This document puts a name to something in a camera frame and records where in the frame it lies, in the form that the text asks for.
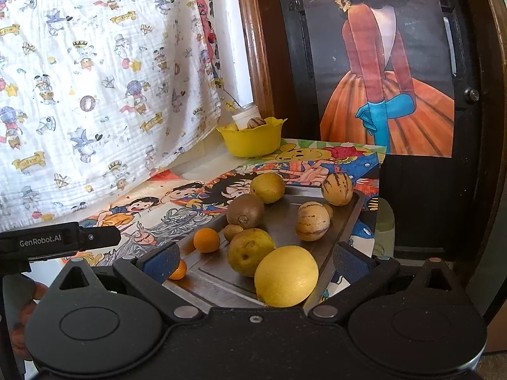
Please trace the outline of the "person's left hand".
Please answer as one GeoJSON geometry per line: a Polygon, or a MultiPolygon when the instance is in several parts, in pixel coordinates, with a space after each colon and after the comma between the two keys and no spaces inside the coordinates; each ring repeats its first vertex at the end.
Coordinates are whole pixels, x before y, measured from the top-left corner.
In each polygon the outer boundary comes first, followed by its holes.
{"type": "Polygon", "coordinates": [[[25,326],[48,287],[25,275],[11,275],[9,285],[10,293],[6,293],[7,301],[14,309],[14,324],[10,329],[11,346],[15,355],[25,361],[32,361],[32,356],[25,344],[25,326]]]}

